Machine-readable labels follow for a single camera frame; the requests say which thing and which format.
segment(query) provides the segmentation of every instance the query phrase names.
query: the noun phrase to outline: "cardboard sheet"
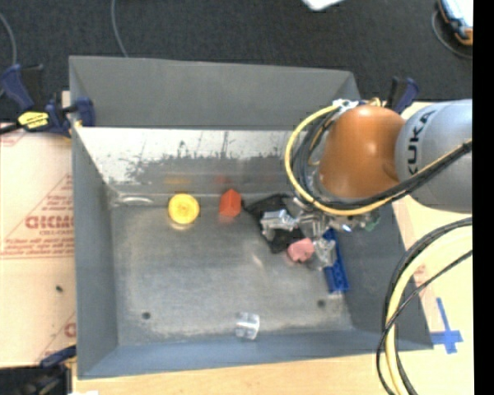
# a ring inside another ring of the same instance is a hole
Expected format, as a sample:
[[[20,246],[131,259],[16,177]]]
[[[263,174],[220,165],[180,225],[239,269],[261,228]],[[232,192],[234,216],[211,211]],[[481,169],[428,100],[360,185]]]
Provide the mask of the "cardboard sheet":
[[[71,142],[23,130],[0,140],[0,368],[75,342]]]

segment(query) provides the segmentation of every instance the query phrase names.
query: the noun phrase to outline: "blue clamp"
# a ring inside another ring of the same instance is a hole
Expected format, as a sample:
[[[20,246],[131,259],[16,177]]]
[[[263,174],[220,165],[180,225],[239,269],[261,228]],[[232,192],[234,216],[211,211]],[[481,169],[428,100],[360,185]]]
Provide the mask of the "blue clamp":
[[[334,240],[337,257],[333,266],[324,268],[324,275],[328,284],[330,293],[345,293],[349,290],[349,281],[347,280],[346,268],[344,267],[343,257],[338,244],[337,234],[333,228],[327,230],[322,236],[326,240]]]
[[[35,74],[40,74],[41,71],[41,67],[38,67]],[[95,126],[96,113],[89,98],[79,97],[72,106],[66,108],[55,100],[50,100],[45,105],[41,104],[40,98],[34,98],[28,91],[30,88],[22,78],[20,64],[9,67],[2,74],[0,82],[6,95],[20,108],[18,127],[28,132],[49,132],[71,137],[70,113],[75,113],[73,119],[80,121],[83,126]],[[39,95],[40,86],[31,84],[31,91]]]

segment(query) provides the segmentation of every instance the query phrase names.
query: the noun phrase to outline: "yellow cap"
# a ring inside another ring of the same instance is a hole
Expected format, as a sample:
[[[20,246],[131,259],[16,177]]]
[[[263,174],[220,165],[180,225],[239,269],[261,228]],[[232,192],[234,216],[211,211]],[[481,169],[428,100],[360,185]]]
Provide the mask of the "yellow cap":
[[[199,203],[187,193],[176,194],[168,202],[168,215],[178,224],[190,224],[199,215]]]

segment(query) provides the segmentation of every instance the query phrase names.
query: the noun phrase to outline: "blue tape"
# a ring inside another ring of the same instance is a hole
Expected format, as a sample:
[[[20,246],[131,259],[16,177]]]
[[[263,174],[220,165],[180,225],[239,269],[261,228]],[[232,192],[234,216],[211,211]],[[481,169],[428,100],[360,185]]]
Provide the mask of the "blue tape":
[[[448,318],[445,313],[445,306],[443,305],[443,300],[440,297],[436,298],[437,307],[441,318],[443,319],[443,324],[445,325],[445,330],[442,332],[430,332],[431,342],[434,345],[443,344],[446,349],[446,354],[455,354],[458,352],[455,344],[458,342],[463,342],[463,337],[461,337],[461,332],[452,331],[448,323]]]

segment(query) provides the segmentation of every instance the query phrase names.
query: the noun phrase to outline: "orange object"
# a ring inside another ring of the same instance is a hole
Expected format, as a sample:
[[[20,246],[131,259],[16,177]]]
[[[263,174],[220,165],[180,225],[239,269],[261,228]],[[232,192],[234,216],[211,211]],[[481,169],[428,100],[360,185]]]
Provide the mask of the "orange object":
[[[223,193],[220,199],[219,212],[223,216],[237,216],[241,212],[240,194],[232,188]]]
[[[395,142],[404,119],[391,109],[359,105],[329,130],[319,179],[339,198],[368,198],[398,184]]]

